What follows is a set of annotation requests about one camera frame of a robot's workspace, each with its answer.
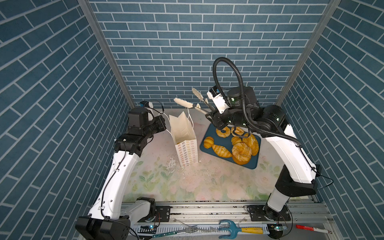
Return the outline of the ring-shaped bread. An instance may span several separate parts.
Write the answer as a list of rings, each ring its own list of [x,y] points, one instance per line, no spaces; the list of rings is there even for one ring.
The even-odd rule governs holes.
[[[229,127],[225,127],[223,128],[222,130],[219,130],[219,129],[216,129],[216,134],[220,137],[220,138],[227,138],[230,136],[231,134],[231,130]]]

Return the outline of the small striped yellow bun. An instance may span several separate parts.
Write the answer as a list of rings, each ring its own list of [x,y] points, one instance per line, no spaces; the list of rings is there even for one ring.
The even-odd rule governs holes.
[[[214,145],[214,139],[212,137],[206,137],[203,141],[203,147],[209,149]]]

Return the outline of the white paper bag with pattern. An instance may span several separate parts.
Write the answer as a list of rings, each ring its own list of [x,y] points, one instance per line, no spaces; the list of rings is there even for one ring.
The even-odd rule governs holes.
[[[181,168],[198,163],[197,135],[190,111],[181,110],[179,113],[168,111],[165,117],[169,124],[167,132],[172,137]]]

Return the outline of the golden long croissant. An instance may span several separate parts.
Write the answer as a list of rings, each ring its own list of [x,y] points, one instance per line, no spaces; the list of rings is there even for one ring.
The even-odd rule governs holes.
[[[231,158],[233,156],[232,153],[224,146],[212,145],[212,149],[220,158]]]

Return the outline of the metal tongs white tips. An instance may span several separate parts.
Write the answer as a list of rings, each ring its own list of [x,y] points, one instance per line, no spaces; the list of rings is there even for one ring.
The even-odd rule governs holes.
[[[204,98],[203,95],[198,91],[196,90],[195,88],[192,88],[192,92],[194,93],[194,95],[201,101],[203,102],[212,112],[215,111],[216,109],[208,102],[208,99],[207,98]],[[196,109],[198,110],[199,112],[203,113],[203,114],[208,114],[207,111],[203,110],[200,106],[200,104],[193,104],[193,103],[190,103],[186,100],[182,100],[182,99],[179,99],[179,98],[174,98],[174,102],[177,103],[178,105],[180,106],[183,106],[187,109]]]

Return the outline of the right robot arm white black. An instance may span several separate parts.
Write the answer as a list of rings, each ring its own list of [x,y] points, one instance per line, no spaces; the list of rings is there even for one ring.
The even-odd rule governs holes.
[[[275,188],[264,207],[266,218],[277,220],[292,197],[317,193],[316,177],[320,175],[319,166],[309,159],[298,140],[291,141],[283,137],[287,135],[295,138],[295,133],[281,107],[260,107],[251,87],[244,88],[244,99],[241,98],[239,87],[230,89],[223,96],[218,87],[214,86],[207,95],[215,106],[210,107],[212,112],[206,117],[215,127],[222,130],[227,125],[232,125],[236,129],[244,128],[248,133],[261,135],[284,162]]]

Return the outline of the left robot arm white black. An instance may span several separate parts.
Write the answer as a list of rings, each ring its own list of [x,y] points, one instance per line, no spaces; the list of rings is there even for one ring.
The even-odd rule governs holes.
[[[75,228],[86,240],[125,240],[140,220],[156,217],[153,198],[140,197],[122,213],[123,197],[129,178],[148,144],[166,130],[165,119],[145,107],[128,113],[125,133],[115,140],[112,165],[101,192],[86,216],[78,217]]]

